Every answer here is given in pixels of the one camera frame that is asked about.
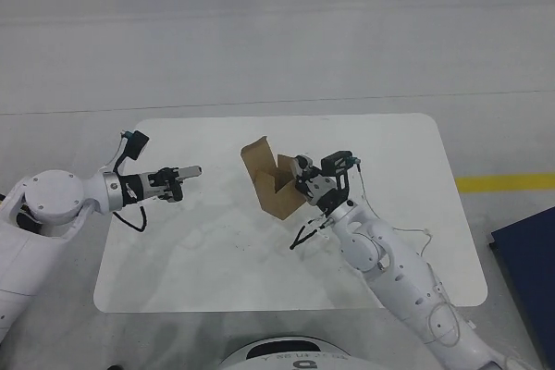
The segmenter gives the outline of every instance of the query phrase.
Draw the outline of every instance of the black cable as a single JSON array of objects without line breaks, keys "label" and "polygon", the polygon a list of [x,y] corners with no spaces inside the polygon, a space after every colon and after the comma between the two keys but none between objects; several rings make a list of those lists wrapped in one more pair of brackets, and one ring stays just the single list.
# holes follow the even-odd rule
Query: black cable
[{"label": "black cable", "polygon": [[148,225],[148,220],[146,219],[146,210],[144,209],[144,207],[142,205],[140,206],[140,212],[142,213],[142,227],[141,228],[138,228],[137,226],[132,225],[128,220],[123,218],[117,212],[114,212],[113,216],[117,217],[117,219],[119,221],[123,222],[124,224],[126,224],[130,228],[133,228],[134,230],[136,230],[138,232],[144,232],[146,230],[146,225]]},{"label": "black cable", "polygon": [[[125,154],[121,154],[119,156],[119,158],[117,159],[117,161],[115,161],[115,164],[113,165],[113,172],[117,176],[120,176],[119,175],[119,166],[121,166],[121,164],[123,163],[123,161],[125,161],[126,158],[127,158],[127,156]],[[117,217],[117,219],[119,221],[123,222],[124,224],[126,224],[130,228],[133,228],[134,230],[136,230],[138,232],[144,232],[146,230],[146,225],[148,225],[148,219],[146,218],[146,210],[144,209],[144,207],[142,205],[140,206],[140,213],[142,213],[142,227],[141,228],[138,228],[137,226],[131,224],[128,220],[123,218],[117,212],[113,212],[113,216]]]},{"label": "black cable", "polygon": [[300,239],[300,236],[302,235],[302,232],[306,228],[306,225],[302,225],[300,231],[298,231],[298,235],[296,235],[296,239],[294,239],[294,242],[290,246],[290,250],[293,251],[294,248],[296,248],[300,244],[304,243],[305,241],[308,241],[309,239],[311,239],[319,229],[322,230],[325,227],[326,227],[325,224],[323,224],[323,225],[319,226],[318,228],[314,229],[313,231],[309,232],[304,238]]}]

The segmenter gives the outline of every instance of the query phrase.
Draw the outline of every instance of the open cardboard box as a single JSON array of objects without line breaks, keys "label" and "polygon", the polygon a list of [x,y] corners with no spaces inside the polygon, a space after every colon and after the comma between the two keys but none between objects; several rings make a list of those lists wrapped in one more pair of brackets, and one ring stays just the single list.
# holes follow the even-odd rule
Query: open cardboard box
[{"label": "open cardboard box", "polygon": [[242,148],[240,157],[249,171],[261,209],[285,220],[304,204],[304,197],[294,188],[290,170],[293,158],[278,154],[276,164],[266,136]]}]

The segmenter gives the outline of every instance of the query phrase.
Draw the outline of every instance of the navy blue panel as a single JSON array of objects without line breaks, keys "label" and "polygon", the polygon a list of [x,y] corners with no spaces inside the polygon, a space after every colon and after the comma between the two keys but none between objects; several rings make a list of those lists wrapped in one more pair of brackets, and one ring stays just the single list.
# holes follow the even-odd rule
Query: navy blue panel
[{"label": "navy blue panel", "polygon": [[555,207],[491,235],[555,370]]}]

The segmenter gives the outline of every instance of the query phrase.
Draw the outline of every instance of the wire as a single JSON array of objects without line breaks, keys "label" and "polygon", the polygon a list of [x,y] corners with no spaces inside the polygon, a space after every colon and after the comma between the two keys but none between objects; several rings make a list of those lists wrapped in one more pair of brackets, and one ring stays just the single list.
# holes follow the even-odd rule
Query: wire
[{"label": "wire", "polygon": [[146,225],[148,225],[148,219],[146,218],[146,210],[144,209],[143,205],[140,206],[140,213],[142,214],[142,227],[138,228],[137,226],[131,224],[128,220],[126,220],[125,218],[123,218],[119,213],[114,212],[113,216],[117,217],[117,219],[121,222],[123,222],[124,224],[126,224],[127,226],[129,226],[130,228],[133,228],[134,230],[138,231],[138,232],[144,232],[146,230]]},{"label": "wire", "polygon": [[113,155],[113,157],[109,160],[109,162],[105,163],[105,165],[102,166],[100,169],[105,169],[105,168],[109,167],[109,165],[111,165],[113,163],[113,161],[115,161],[115,158],[119,154],[119,150],[121,150],[121,144],[122,143],[123,143],[123,136],[121,136],[121,139],[119,139],[119,144],[117,145],[117,149],[115,150],[115,154]]},{"label": "wire", "polygon": [[[319,216],[319,217],[315,217],[311,220],[309,220],[307,222],[308,225],[311,225],[313,222],[321,219],[321,217],[323,217],[323,215]],[[298,234],[296,235],[296,239],[294,239],[294,241],[292,242],[291,246],[290,246],[290,250],[293,251],[294,248],[296,248],[297,246],[299,246],[300,244],[304,243],[305,241],[308,241],[309,239],[311,239],[314,234],[316,234],[318,232],[319,229],[323,229],[327,227],[327,222],[325,221],[324,223],[322,223],[318,228],[315,228],[313,231],[309,232],[308,234],[306,234],[306,236],[304,236],[302,239],[300,239],[300,236],[302,235],[302,232],[304,231],[304,229],[306,228],[306,225],[302,225],[301,229],[298,231]]]},{"label": "wire", "polygon": [[376,216],[376,218],[380,219],[380,216],[374,210],[374,208],[372,208],[372,205],[370,204],[370,201],[368,200],[368,195],[366,194],[366,187],[364,186],[364,176],[362,176],[362,170],[360,169],[360,165],[358,165],[358,173],[360,174],[360,181],[362,182],[362,198],[364,198],[364,200],[366,201],[366,204],[368,204],[368,208],[370,208],[370,211],[372,211],[374,216]]},{"label": "wire", "polygon": [[[370,211],[372,211],[374,216],[376,216],[376,218],[378,218],[378,219],[381,219],[380,216],[378,215],[378,213],[374,210],[374,208],[370,204],[370,201],[368,200],[368,194],[366,193],[366,187],[364,185],[364,176],[362,176],[362,170],[360,168],[360,165],[357,165],[357,167],[358,167],[358,174],[360,174],[360,181],[362,182],[362,198],[364,198],[366,204],[368,205],[368,208],[370,208]],[[394,226],[391,226],[391,227],[393,228],[393,230],[397,230],[397,231],[421,232],[424,235],[426,235],[427,236],[427,242],[425,243],[424,247],[422,248],[422,251],[419,253],[419,255],[421,257],[424,256],[424,252],[426,251],[427,246],[432,242],[432,239],[434,239],[434,235],[427,228],[395,228]]]}]

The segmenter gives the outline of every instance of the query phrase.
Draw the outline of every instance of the box flap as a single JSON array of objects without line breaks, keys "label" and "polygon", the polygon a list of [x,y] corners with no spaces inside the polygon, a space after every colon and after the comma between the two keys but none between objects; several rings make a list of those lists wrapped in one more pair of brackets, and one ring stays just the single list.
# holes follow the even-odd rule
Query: box flap
[{"label": "box flap", "polygon": [[240,157],[247,167],[253,182],[255,182],[257,171],[263,171],[271,176],[276,174],[278,167],[276,166],[276,160],[271,153],[266,136],[242,148],[240,150]]}]

